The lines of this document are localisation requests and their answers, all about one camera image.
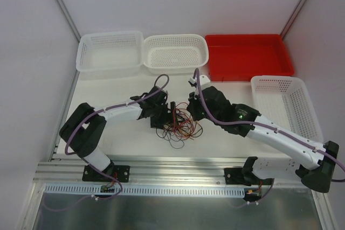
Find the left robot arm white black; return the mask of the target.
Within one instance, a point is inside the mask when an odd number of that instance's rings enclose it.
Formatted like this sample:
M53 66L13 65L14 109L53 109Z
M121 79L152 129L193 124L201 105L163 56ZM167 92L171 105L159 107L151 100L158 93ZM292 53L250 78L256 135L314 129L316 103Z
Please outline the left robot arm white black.
M154 86L149 92L132 96L125 103L96 110L84 102L75 109L59 131L66 147L88 163L101 181L114 178L115 165L100 149L104 130L119 122L156 118L167 111L168 93Z

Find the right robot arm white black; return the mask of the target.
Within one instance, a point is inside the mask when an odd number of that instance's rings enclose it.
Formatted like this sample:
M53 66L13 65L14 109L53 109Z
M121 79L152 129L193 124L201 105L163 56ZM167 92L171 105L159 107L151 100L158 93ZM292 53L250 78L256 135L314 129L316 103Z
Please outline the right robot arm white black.
M299 180L317 192L327 193L333 180L339 145L320 143L285 130L246 104L231 103L214 86L192 86L188 112L195 121L207 119L225 132L264 143L287 155L287 158L250 156L241 169L230 173L238 184L251 186L274 179Z

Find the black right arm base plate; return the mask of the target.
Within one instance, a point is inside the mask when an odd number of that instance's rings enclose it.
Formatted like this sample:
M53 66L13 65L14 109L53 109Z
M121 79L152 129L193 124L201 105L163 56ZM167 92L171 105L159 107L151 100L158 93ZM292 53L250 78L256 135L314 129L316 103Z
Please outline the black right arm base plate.
M253 173L242 173L242 168L225 168L224 178L226 185L271 185L272 178L260 179Z

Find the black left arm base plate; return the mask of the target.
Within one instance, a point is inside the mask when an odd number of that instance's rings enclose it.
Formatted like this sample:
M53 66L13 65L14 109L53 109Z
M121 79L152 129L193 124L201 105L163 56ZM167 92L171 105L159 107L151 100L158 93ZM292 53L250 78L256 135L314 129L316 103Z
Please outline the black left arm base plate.
M83 182L110 182L111 176L121 183L127 183L130 176L129 165L114 165L110 164L106 167L102 173L99 173L93 169L90 165L84 167L84 173L82 176Z

